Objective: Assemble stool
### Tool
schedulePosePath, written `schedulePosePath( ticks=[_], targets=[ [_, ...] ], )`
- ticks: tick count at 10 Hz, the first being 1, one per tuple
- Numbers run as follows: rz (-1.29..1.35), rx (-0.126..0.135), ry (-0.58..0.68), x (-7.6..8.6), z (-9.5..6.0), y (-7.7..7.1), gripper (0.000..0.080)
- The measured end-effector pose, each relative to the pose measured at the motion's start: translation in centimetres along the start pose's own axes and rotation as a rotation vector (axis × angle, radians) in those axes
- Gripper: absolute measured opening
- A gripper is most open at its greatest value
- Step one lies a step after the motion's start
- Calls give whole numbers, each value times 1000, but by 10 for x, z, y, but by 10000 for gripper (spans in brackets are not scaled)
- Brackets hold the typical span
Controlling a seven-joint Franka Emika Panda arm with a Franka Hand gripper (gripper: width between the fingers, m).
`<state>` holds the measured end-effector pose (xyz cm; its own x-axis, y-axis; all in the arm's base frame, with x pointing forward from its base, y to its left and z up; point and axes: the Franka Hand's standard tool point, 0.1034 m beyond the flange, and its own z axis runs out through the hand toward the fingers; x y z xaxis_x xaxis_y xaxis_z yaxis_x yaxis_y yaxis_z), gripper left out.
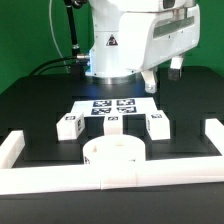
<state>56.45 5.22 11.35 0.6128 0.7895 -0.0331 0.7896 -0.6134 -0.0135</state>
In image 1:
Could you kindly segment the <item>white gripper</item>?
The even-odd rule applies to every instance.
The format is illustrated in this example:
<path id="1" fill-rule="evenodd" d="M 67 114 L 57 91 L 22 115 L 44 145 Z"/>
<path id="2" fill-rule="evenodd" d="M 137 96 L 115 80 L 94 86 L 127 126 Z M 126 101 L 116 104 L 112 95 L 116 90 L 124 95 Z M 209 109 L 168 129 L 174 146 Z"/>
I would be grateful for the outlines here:
<path id="1" fill-rule="evenodd" d="M 199 37 L 198 5 L 161 13 L 124 13 L 120 19 L 120 63 L 125 69 L 142 71 L 145 91 L 154 94 L 157 70 L 151 68 L 172 58 L 168 79 L 178 81 L 184 61 L 180 54 L 194 48 Z"/>

